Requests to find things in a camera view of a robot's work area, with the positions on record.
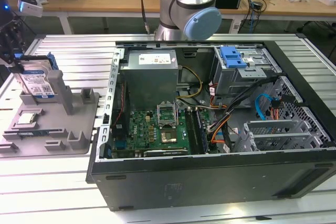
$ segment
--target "table leg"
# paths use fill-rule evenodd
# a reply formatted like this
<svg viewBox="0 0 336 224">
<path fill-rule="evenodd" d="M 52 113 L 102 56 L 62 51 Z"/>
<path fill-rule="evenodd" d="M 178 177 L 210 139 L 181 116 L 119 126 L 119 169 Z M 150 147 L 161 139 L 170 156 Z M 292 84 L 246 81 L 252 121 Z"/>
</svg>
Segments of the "table leg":
<svg viewBox="0 0 336 224">
<path fill-rule="evenodd" d="M 229 34 L 237 34 L 239 32 L 240 24 L 242 23 L 241 18 L 233 18 L 229 30 Z"/>
<path fill-rule="evenodd" d="M 287 21 L 285 28 L 283 29 L 285 32 L 289 32 L 290 27 L 292 26 L 293 21 Z"/>
<path fill-rule="evenodd" d="M 109 29 L 109 23 L 107 22 L 107 18 L 106 17 L 102 17 L 102 21 L 103 21 L 103 28 L 104 28 L 104 30 L 108 30 Z"/>
<path fill-rule="evenodd" d="M 70 25 L 69 20 L 68 20 L 68 15 L 65 13 L 64 14 L 62 13 L 58 16 L 58 18 L 59 18 L 59 21 L 61 22 L 64 34 L 66 35 L 74 34 L 72 26 Z"/>
</svg>

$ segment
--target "blue drive bay latch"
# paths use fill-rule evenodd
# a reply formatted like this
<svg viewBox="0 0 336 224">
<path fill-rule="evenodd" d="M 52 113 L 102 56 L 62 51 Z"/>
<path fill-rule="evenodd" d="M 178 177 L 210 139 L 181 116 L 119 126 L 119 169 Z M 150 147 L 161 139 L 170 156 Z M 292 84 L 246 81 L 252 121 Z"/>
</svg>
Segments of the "blue drive bay latch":
<svg viewBox="0 0 336 224">
<path fill-rule="evenodd" d="M 242 55 L 235 47 L 221 47 L 221 57 L 227 68 L 246 68 L 247 64 L 242 60 Z"/>
</svg>

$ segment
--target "green motherboard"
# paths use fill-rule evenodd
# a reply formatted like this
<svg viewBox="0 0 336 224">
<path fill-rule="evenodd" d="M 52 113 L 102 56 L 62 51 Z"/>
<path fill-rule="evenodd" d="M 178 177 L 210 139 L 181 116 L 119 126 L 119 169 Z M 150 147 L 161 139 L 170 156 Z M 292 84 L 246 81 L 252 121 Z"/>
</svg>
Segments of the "green motherboard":
<svg viewBox="0 0 336 224">
<path fill-rule="evenodd" d="M 204 129 L 210 124 L 206 109 L 200 109 L 201 123 Z M 174 126 L 162 125 L 162 122 L 174 121 Z M 173 110 L 161 110 L 160 119 L 157 111 L 131 111 L 129 135 L 125 146 L 119 150 L 169 150 L 182 149 L 190 152 L 185 111 L 178 110 L 174 117 Z"/>
</svg>

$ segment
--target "floor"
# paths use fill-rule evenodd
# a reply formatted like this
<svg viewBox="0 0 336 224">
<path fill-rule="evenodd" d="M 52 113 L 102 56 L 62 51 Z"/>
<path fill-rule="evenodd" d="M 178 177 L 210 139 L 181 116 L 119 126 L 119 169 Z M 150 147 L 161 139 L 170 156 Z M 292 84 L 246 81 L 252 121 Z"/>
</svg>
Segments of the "floor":
<svg viewBox="0 0 336 224">
<path fill-rule="evenodd" d="M 37 34 L 63 34 L 61 24 L 56 17 L 27 17 L 26 23 Z M 223 20 L 222 25 L 217 33 L 228 33 L 231 20 Z M 101 18 L 91 17 L 72 17 L 70 23 L 74 28 L 76 34 L 143 34 L 145 29 L 141 18 L 108 18 L 109 31 L 104 31 L 102 27 Z M 148 23 L 151 27 L 151 32 L 159 25 L 159 19 L 148 18 Z M 296 33 L 296 29 L 302 26 L 304 22 L 293 22 L 289 33 Z M 284 33 L 284 27 L 286 22 L 273 21 L 273 20 L 261 20 L 255 29 L 257 34 L 282 34 Z M 248 33 L 248 28 L 243 28 L 241 33 Z M 336 44 L 336 37 L 328 38 L 329 30 L 325 30 L 324 27 L 319 27 L 315 23 L 311 23 L 303 30 L 303 33 L 324 53 L 328 56 Z M 34 35 L 30 33 L 28 40 L 32 40 Z M 331 60 L 336 62 L 336 50 L 331 56 Z"/>
</svg>

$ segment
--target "aluminum table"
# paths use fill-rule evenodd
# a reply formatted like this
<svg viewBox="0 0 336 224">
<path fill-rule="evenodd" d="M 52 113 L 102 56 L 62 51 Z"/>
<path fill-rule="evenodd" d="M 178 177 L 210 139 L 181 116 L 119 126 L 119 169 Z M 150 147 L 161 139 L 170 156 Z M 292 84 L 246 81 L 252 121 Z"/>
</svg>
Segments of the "aluminum table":
<svg viewBox="0 0 336 224">
<path fill-rule="evenodd" d="M 58 35 L 36 39 L 27 54 L 52 52 L 73 92 L 93 87 L 103 105 L 116 41 L 152 40 L 149 35 Z M 210 40 L 273 40 L 336 114 L 336 70 L 307 39 L 296 35 L 215 35 Z M 0 89 L 0 133 L 21 101 L 11 75 Z M 102 123 L 97 109 L 93 134 Z M 335 223 L 336 176 L 300 199 L 111 212 L 95 184 L 85 182 L 89 153 L 54 158 L 0 159 L 1 223 Z"/>
</svg>

